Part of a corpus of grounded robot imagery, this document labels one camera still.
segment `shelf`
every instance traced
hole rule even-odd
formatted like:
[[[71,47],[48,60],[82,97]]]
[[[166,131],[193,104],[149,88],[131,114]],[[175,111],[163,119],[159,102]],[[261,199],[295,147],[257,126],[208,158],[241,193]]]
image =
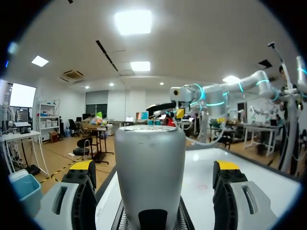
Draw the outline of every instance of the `shelf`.
[[[41,116],[40,118],[58,118],[58,116]]]
[[[57,106],[57,104],[40,104],[41,106],[43,105],[43,106],[52,106],[52,107],[54,107],[54,106]]]
[[[45,128],[40,128],[41,130],[44,130],[44,129],[52,129],[52,128],[59,128],[58,126],[54,126],[54,127],[45,127]]]

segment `computer screen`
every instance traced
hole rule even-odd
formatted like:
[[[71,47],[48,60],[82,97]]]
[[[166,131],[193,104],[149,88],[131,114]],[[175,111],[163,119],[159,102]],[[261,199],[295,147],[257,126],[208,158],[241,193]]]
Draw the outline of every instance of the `computer screen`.
[[[91,114],[82,114],[82,120],[85,120],[89,117],[91,117]]]
[[[35,91],[35,87],[13,83],[10,106],[32,108]]]
[[[127,116],[126,122],[133,122],[133,116]]]
[[[141,120],[148,120],[148,112],[141,112]]]

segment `blue bin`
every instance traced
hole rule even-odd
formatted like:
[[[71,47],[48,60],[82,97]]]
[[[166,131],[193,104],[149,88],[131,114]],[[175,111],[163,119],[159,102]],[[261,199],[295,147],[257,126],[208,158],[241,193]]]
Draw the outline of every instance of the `blue bin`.
[[[27,213],[35,217],[43,197],[40,183],[31,174],[27,174],[12,181],[12,185]]]

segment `ceiling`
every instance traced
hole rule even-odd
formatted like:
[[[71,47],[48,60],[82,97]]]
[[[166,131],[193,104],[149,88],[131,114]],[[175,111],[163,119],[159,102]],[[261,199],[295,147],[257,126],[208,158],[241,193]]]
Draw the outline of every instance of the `ceiling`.
[[[152,12],[151,32],[121,36],[114,15],[134,9]],[[96,91],[222,83],[228,75],[243,78],[252,74],[264,59],[273,65],[267,73],[277,75],[279,59],[267,47],[272,41],[296,80],[297,50],[279,22],[256,0],[54,1],[36,17],[18,43],[5,78],[61,81],[63,72],[78,70],[86,81],[67,87],[84,91],[86,85],[90,86],[88,91]],[[36,55],[49,63],[44,67],[32,64]],[[151,71],[133,73],[131,61],[150,61]]]

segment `container lid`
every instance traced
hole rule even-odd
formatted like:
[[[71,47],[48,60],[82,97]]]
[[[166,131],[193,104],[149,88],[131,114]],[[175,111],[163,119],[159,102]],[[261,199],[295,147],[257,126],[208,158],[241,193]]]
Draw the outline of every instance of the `container lid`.
[[[177,127],[172,126],[124,126],[120,127],[120,129],[125,131],[134,131],[134,132],[170,132],[178,130]]]

